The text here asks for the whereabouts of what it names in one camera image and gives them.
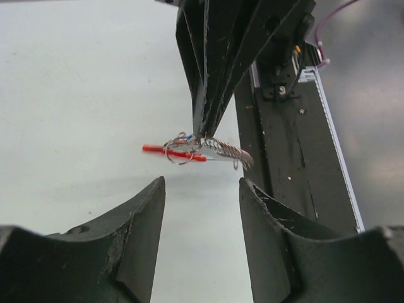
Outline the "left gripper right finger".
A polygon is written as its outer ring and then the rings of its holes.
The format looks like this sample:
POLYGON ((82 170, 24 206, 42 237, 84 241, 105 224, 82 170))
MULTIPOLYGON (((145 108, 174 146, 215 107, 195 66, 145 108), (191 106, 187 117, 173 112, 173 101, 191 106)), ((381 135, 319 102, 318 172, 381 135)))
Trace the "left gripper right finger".
POLYGON ((255 302, 403 301, 403 227, 344 235, 247 179, 239 204, 255 302))

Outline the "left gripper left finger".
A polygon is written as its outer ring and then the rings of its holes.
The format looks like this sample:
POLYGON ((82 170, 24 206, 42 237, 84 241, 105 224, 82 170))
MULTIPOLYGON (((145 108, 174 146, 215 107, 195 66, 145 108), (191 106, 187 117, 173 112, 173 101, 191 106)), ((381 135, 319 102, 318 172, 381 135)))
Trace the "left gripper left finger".
POLYGON ((149 302, 165 208, 158 177, 64 234, 1 227, 2 302, 149 302))

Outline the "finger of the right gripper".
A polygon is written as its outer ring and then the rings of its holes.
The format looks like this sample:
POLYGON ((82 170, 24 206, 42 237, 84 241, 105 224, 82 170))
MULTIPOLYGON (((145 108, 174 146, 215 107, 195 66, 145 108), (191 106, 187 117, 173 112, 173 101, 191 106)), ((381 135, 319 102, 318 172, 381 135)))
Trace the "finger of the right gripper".
POLYGON ((235 87, 271 43, 287 54, 307 33, 315 1, 205 1, 203 133, 213 136, 235 87))
POLYGON ((205 1, 179 1, 175 37, 191 93, 193 133, 203 133, 203 27, 205 1))

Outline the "red handled keyring holder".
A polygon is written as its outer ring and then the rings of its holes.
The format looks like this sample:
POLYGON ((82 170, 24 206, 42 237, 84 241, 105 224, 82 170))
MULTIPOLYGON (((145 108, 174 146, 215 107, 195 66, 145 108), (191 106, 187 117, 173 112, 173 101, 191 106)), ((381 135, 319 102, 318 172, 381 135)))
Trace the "red handled keyring holder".
POLYGON ((241 165, 244 170, 254 166, 253 157, 245 150, 230 143, 209 138, 207 136, 193 138, 187 141, 190 134, 180 132, 174 138, 162 145, 145 144, 141 151, 165 157, 175 165, 185 165, 191 162, 204 163, 208 161, 232 162, 237 170, 241 165))

